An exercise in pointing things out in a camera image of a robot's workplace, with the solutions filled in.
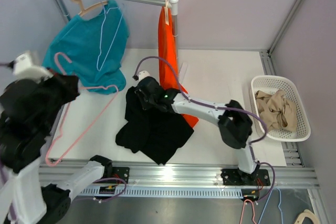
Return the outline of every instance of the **teal shirt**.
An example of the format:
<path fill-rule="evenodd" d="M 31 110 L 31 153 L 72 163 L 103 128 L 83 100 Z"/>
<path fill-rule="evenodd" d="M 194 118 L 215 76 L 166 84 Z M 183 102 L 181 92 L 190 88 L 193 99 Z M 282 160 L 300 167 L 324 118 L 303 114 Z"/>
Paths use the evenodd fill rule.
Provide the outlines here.
<path fill-rule="evenodd" d="M 109 8 L 117 7 L 114 0 L 109 0 L 104 6 L 107 11 Z M 101 56 L 98 62 L 101 67 L 104 58 L 110 48 L 111 42 L 116 34 L 118 24 L 122 13 L 119 8 L 111 9 L 106 14 L 106 20 L 103 26 Z M 104 11 L 90 19 L 84 20 L 79 15 L 73 17 L 70 22 L 51 42 L 43 61 L 44 67 L 49 67 L 56 72 L 60 72 L 54 62 L 54 55 L 57 52 L 64 52 L 71 60 L 68 63 L 61 55 L 58 60 L 68 75 L 75 74 L 79 77 L 84 87 L 95 87 L 115 84 L 119 91 L 126 85 L 126 79 L 122 74 L 121 59 L 125 51 L 129 30 L 122 17 L 118 32 L 115 36 L 111 50 L 100 71 L 97 70 L 97 59 L 100 53 L 100 33 L 101 25 L 104 20 Z M 115 88 L 92 89 L 91 92 L 110 94 L 116 92 Z"/>

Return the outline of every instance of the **brown cloth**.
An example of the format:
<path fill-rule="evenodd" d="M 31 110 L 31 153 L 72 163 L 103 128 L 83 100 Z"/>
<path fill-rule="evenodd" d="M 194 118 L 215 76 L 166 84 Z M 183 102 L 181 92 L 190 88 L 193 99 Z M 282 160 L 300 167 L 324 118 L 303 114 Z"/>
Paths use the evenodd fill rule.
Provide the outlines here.
<path fill-rule="evenodd" d="M 285 98 L 284 90 L 278 90 L 274 95 L 257 91 L 255 94 L 260 118 L 266 123 L 267 130 L 285 129 L 296 131 L 298 119 L 296 104 Z"/>

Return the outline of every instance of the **laundry basket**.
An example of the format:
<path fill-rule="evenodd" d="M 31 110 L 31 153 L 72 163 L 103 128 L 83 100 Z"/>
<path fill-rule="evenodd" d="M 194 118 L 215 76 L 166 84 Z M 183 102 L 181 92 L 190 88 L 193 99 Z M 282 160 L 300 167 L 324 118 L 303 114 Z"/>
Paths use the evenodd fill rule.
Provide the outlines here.
<path fill-rule="evenodd" d="M 306 112 L 295 84 L 287 78 L 280 76 L 256 76 L 251 81 L 250 101 L 253 113 L 259 116 L 255 93 L 261 90 L 268 94 L 274 94 L 279 89 L 286 92 L 286 98 L 296 104 L 298 127 L 296 132 L 290 132 L 284 129 L 272 130 L 267 136 L 273 140 L 284 142 L 301 142 L 309 138 L 310 125 Z M 264 134 L 264 128 L 261 123 L 255 120 L 256 130 L 259 136 Z"/>

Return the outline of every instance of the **orange fabric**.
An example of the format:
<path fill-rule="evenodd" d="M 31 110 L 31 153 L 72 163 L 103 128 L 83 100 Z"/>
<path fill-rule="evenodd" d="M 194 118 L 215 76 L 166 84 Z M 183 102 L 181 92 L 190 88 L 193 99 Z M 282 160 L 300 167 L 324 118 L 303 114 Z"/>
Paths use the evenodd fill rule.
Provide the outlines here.
<path fill-rule="evenodd" d="M 178 73 L 179 68 L 177 66 L 177 59 L 176 59 L 172 15 L 169 9 L 169 25 L 167 25 L 165 22 L 164 7 L 162 7 L 161 9 L 159 18 L 158 43 L 159 43 L 159 57 L 167 60 L 173 66 L 175 72 Z M 159 60 L 159 73 L 160 73 L 160 85 L 164 89 L 179 88 L 172 70 L 162 60 Z M 186 121 L 191 127 L 194 127 L 198 122 L 198 118 L 194 116 L 183 115 L 183 117 L 186 119 Z"/>

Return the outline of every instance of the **clothes hanger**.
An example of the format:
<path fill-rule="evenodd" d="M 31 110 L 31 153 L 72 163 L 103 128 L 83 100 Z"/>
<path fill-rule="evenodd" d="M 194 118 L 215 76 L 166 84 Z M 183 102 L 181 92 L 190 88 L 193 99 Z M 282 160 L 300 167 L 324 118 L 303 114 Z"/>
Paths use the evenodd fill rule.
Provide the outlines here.
<path fill-rule="evenodd" d="M 319 219 L 316 217 L 315 214 L 313 214 L 311 211 L 309 211 L 308 209 L 306 209 L 305 211 L 303 211 L 302 213 L 299 214 L 298 218 L 296 219 L 296 221 L 294 222 L 294 224 L 302 224 L 303 221 L 308 218 L 310 219 L 313 224 L 320 224 Z"/>
<path fill-rule="evenodd" d="M 102 4 L 103 5 L 108 4 L 108 1 L 103 1 L 103 2 L 96 3 L 94 5 L 91 5 L 90 7 L 85 9 L 82 0 L 71 0 L 71 1 L 79 5 L 80 12 L 79 12 L 78 15 L 81 16 L 81 17 L 84 16 L 85 14 L 89 13 L 90 11 L 96 9 L 97 7 L 101 7 Z"/>

